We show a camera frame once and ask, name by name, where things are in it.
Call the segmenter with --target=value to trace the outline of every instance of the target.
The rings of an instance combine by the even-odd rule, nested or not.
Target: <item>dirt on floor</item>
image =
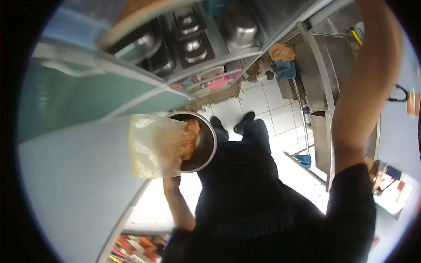
[[[241,76],[237,80],[237,82],[234,85],[232,85],[232,87],[212,93],[208,96],[199,99],[198,101],[182,106],[181,108],[178,108],[176,110],[197,112],[203,110],[204,106],[211,106],[226,101],[230,98],[237,98],[240,94],[241,82],[244,80],[244,77]]]
[[[251,65],[250,68],[246,71],[247,74],[249,74],[252,77],[259,76],[260,75],[259,63],[274,64],[270,56],[266,55],[262,57],[261,59],[259,59],[258,61],[254,62],[253,65]],[[227,99],[230,99],[230,98],[237,98],[240,94],[241,82],[243,81],[246,81],[246,79],[243,76],[241,76],[232,87],[212,93],[206,97],[199,99],[198,101],[182,106],[175,110],[197,112],[197,111],[203,110],[204,106],[211,106],[211,105],[226,101]]]

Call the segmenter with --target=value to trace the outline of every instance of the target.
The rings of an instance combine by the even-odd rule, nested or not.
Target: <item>black cord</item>
[[[401,85],[399,85],[399,84],[395,84],[395,87],[397,88],[397,89],[399,89],[399,90],[402,90],[403,92],[405,92],[405,98],[391,98],[390,96],[389,96],[389,98],[387,99],[388,101],[391,101],[391,102],[406,102],[407,100],[408,100],[408,98],[409,98],[409,93],[408,93],[408,91],[406,90],[406,89],[404,89]]]

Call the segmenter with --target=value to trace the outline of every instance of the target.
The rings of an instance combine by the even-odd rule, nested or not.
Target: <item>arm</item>
[[[336,103],[332,142],[336,173],[364,162],[364,144],[399,74],[402,30],[383,0],[355,0],[364,46]]]
[[[376,224],[364,144],[400,69],[401,28],[382,0],[355,0],[365,27],[364,46],[336,103],[332,142],[336,176],[326,212],[330,261],[367,260]]]
[[[175,227],[193,231],[196,220],[180,192],[180,181],[180,176],[164,178],[164,194],[173,215]]]

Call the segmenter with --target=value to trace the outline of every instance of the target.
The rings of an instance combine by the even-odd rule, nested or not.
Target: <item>black shoe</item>
[[[221,121],[217,117],[215,117],[215,116],[212,116],[210,118],[210,124],[212,125],[212,127],[214,129],[224,130],[224,127],[222,126]]]
[[[254,112],[247,112],[244,117],[242,118],[241,122],[239,122],[237,125],[234,126],[234,132],[236,134],[240,134],[238,132],[239,126],[242,125],[244,122],[248,121],[248,120],[254,120],[254,117],[256,116],[256,114]]]

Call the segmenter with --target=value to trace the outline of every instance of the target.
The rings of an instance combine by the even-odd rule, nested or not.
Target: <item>teal cabinet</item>
[[[167,111],[189,102],[149,72],[114,56],[64,43],[38,43],[21,93],[18,142],[99,120],[151,92],[121,114]]]

